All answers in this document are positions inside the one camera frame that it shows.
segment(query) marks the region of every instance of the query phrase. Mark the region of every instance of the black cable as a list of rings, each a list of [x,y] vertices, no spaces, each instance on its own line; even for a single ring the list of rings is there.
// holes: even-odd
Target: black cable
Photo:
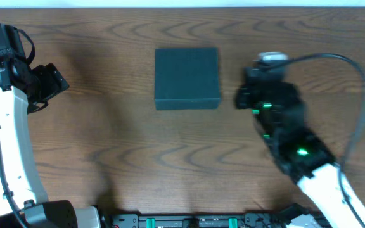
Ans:
[[[27,228],[26,222],[22,219],[22,217],[19,214],[19,211],[16,209],[17,208],[17,205],[13,201],[13,198],[12,198],[12,195],[11,195],[11,191],[8,188],[8,184],[7,184],[6,176],[5,176],[5,170],[4,170],[4,166],[3,166],[3,158],[2,158],[2,151],[1,151],[1,142],[0,142],[0,179],[1,179],[1,185],[2,185],[3,190],[4,190],[4,195],[6,197],[6,200],[8,200],[8,203],[10,204],[10,207],[12,209],[13,215],[15,216],[15,218],[17,219],[17,221],[19,222],[19,224],[23,228]]]
[[[350,158],[350,156],[355,148],[355,145],[359,141],[359,139],[362,135],[362,132],[364,131],[364,125],[365,125],[365,71],[362,69],[362,67],[357,62],[349,59],[348,57],[345,57],[345,56],[342,56],[339,54],[331,54],[331,53],[310,54],[307,56],[288,60],[286,62],[279,63],[274,66],[268,66],[268,67],[262,68],[262,70],[268,71],[268,70],[272,70],[275,68],[285,67],[287,65],[290,65],[292,63],[296,63],[299,61],[313,60],[313,59],[318,59],[318,58],[335,58],[335,59],[343,60],[343,61],[346,61],[347,63],[350,63],[357,70],[357,72],[359,72],[362,82],[363,82],[364,93],[363,93],[363,99],[362,99],[362,107],[360,110],[359,118],[357,119],[357,123],[355,125],[354,133],[352,134],[352,137],[350,138],[350,140],[348,141],[348,143],[346,145],[343,156],[340,157],[340,162],[339,162],[340,168],[338,170],[338,181],[339,181],[340,190],[343,194],[346,204],[349,206],[350,210],[352,211],[352,213],[353,213],[354,217],[357,219],[357,221],[360,223],[361,227],[365,228],[364,222],[361,220],[359,214],[356,212],[352,203],[350,202],[350,198],[347,195],[347,193],[343,187],[343,181],[342,181],[343,180],[342,174],[345,169],[346,161]]]

